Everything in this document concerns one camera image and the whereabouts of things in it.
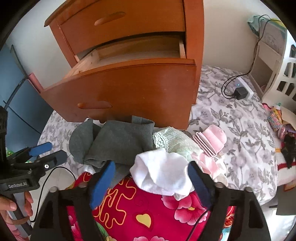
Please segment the pink sleeve forearm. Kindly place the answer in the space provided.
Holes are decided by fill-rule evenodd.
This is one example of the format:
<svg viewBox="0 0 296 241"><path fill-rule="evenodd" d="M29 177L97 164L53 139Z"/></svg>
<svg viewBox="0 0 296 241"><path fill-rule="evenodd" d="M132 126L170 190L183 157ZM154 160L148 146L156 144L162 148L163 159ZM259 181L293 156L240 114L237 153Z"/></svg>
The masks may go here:
<svg viewBox="0 0 296 241"><path fill-rule="evenodd" d="M30 241L29 237L22 237L19 230L12 224L6 223L17 241Z"/></svg>

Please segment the person's left hand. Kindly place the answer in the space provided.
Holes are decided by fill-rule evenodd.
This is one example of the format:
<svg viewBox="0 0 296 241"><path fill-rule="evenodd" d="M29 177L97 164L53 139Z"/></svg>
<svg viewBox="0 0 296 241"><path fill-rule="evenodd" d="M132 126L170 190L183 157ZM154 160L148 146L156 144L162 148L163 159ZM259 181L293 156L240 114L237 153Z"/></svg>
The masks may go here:
<svg viewBox="0 0 296 241"><path fill-rule="evenodd" d="M34 201L30 192L26 191L24 193L24 197L25 197L24 208L27 213L27 216L22 220L13 221L8 215L8 211L15 211L17 209L17 204L12 200L8 199L7 197L1 196L1 216L3 217L6 223L10 225L20 225L21 223L25 223L29 219L29 217L33 215L32 203Z"/></svg>

